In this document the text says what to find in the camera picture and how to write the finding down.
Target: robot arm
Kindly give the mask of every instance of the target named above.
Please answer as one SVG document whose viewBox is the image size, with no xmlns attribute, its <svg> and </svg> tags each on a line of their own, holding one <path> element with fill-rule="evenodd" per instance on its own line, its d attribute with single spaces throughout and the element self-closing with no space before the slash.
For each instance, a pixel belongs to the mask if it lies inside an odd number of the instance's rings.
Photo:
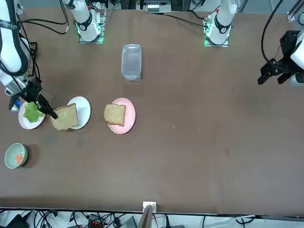
<svg viewBox="0 0 304 228">
<path fill-rule="evenodd" d="M 214 44 L 225 43 L 231 30 L 231 22 L 238 9 L 236 0 L 221 0 L 217 10 L 211 14 L 212 24 L 207 37 Z"/>
<path fill-rule="evenodd" d="M 282 84 L 291 79 L 292 86 L 304 85 L 304 30 L 287 31 L 280 39 L 283 58 L 271 59 L 261 68 L 261 76 L 257 80 L 262 85 L 272 76 L 279 76 L 278 83 Z"/>
<path fill-rule="evenodd" d="M 21 76 L 28 68 L 27 55 L 23 43 L 19 39 L 14 1 L 0 0 L 0 81 L 6 86 L 12 78 Z"/>
<path fill-rule="evenodd" d="M 84 41 L 91 42 L 101 34 L 100 13 L 89 10 L 85 0 L 63 0 L 63 3 L 71 9 L 79 35 Z"/>
<path fill-rule="evenodd" d="M 34 102 L 38 110 L 57 118 L 47 100 L 40 94 L 41 81 L 29 80 L 26 72 L 31 61 L 30 44 L 19 36 L 14 1 L 0 0 L 0 81 L 10 96 L 9 109 L 18 110 L 19 97 Z"/>
</svg>

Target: toast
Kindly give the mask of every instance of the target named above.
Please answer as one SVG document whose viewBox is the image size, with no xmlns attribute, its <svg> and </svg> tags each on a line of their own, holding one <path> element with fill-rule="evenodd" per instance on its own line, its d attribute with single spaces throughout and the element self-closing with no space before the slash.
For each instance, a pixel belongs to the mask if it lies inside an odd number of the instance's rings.
<svg viewBox="0 0 304 228">
<path fill-rule="evenodd" d="M 111 125 L 124 126 L 125 110 L 125 105 L 107 104 L 104 108 L 104 121 Z"/>
<path fill-rule="evenodd" d="M 76 104 L 59 107 L 54 112 L 58 118 L 51 117 L 51 122 L 57 130 L 66 130 L 79 125 Z"/>
</svg>

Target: clear plastic container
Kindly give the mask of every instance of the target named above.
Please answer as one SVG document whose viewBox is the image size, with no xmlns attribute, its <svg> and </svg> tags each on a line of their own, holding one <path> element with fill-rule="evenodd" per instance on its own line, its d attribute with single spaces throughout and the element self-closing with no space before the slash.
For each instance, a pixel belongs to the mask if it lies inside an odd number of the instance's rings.
<svg viewBox="0 0 304 228">
<path fill-rule="evenodd" d="M 141 80 L 142 48 L 139 44 L 127 44 L 123 47 L 122 74 L 127 81 Z"/>
</svg>

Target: green lettuce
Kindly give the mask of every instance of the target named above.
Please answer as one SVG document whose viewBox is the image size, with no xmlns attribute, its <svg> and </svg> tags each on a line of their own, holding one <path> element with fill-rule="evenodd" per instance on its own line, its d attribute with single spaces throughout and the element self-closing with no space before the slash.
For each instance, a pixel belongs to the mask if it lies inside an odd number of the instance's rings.
<svg viewBox="0 0 304 228">
<path fill-rule="evenodd" d="M 23 117 L 27 118 L 30 123 L 37 122 L 39 117 L 43 117 L 43 113 L 38 110 L 34 102 L 25 105 Z"/>
</svg>

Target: white cable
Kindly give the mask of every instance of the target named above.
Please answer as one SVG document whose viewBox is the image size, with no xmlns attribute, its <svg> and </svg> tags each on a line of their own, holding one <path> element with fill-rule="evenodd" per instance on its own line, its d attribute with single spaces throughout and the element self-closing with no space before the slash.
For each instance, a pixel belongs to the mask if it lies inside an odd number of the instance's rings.
<svg viewBox="0 0 304 228">
<path fill-rule="evenodd" d="M 250 218 L 253 219 L 255 217 L 256 217 L 255 215 L 240 216 L 240 217 L 228 219 L 228 220 L 223 221 L 223 222 L 218 222 L 218 223 L 213 223 L 213 224 L 205 225 L 204 228 L 210 228 L 210 227 L 225 225 L 225 224 L 230 223 L 230 222 L 232 222 L 234 220 L 237 220 L 237 219 L 250 219 Z"/>
</svg>

